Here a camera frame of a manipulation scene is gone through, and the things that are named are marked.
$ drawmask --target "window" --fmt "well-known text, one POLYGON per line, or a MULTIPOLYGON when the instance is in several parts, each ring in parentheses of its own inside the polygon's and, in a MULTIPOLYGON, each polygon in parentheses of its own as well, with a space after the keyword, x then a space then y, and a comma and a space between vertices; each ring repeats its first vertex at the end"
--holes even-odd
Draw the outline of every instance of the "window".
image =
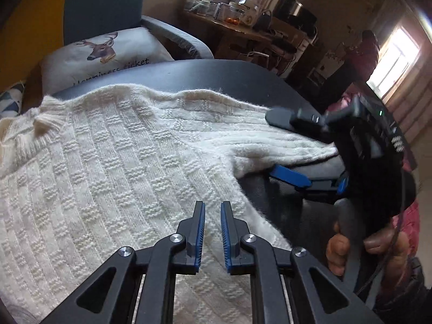
POLYGON ((418 52, 418 46, 405 30, 398 29, 390 38, 388 49, 367 81, 375 94, 383 97, 414 63, 418 52))

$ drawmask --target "black appliance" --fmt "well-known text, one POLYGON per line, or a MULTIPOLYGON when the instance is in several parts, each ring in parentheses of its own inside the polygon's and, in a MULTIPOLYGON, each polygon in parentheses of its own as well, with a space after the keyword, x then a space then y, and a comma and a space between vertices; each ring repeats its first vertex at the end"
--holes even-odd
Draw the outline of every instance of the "black appliance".
POLYGON ((268 31, 273 17, 272 11, 264 10, 258 20, 256 21, 253 29, 256 31, 268 31))
POLYGON ((317 18, 297 0, 278 0, 273 16, 304 31, 311 38, 316 34, 317 18))

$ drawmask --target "plastic container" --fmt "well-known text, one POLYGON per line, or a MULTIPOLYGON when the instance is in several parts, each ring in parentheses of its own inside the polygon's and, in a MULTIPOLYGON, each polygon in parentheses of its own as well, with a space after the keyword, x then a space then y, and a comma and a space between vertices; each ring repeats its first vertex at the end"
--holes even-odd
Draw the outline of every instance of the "plastic container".
POLYGON ((217 16, 215 17, 218 21, 232 23, 238 25, 240 18, 244 15, 244 11, 233 6, 221 3, 217 16))
POLYGON ((217 3, 211 2, 211 3, 210 3, 210 6, 209 6, 209 9, 208 9, 208 11, 207 11, 207 15, 208 15, 208 16, 214 16, 217 7, 218 7, 218 4, 217 4, 217 3))
POLYGON ((206 16, 210 7, 210 2, 200 1, 197 6, 197 15, 206 16))
POLYGON ((186 0, 183 9, 185 11, 192 12, 195 10, 194 7, 196 7, 200 2, 201 0, 186 0))

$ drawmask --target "cardboard box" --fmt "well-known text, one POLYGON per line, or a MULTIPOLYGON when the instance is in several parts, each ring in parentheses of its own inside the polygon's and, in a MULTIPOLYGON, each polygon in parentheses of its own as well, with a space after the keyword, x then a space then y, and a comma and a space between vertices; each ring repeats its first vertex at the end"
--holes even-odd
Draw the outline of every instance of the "cardboard box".
POLYGON ((306 33, 304 31, 301 31, 275 17, 272 17, 271 19, 270 28, 283 33, 284 39, 291 43, 295 48, 299 47, 303 39, 306 37, 306 33))

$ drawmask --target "person's hand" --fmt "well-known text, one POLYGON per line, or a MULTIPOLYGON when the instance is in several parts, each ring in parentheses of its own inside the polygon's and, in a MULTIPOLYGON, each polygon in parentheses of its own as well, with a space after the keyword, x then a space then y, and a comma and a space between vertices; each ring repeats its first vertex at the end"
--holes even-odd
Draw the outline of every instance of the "person's hand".
MULTIPOLYGON (((340 234, 339 225, 334 226, 334 235, 327 244, 326 257, 330 271, 336 276, 345 272, 346 258, 349 253, 349 240, 340 234)), ((364 247, 370 254, 385 254, 390 247, 395 230, 388 226, 364 240, 364 247)), ((384 270, 382 288, 393 289, 403 278, 407 268, 407 259, 410 249, 408 236, 403 231, 399 233, 393 247, 393 254, 384 270)))

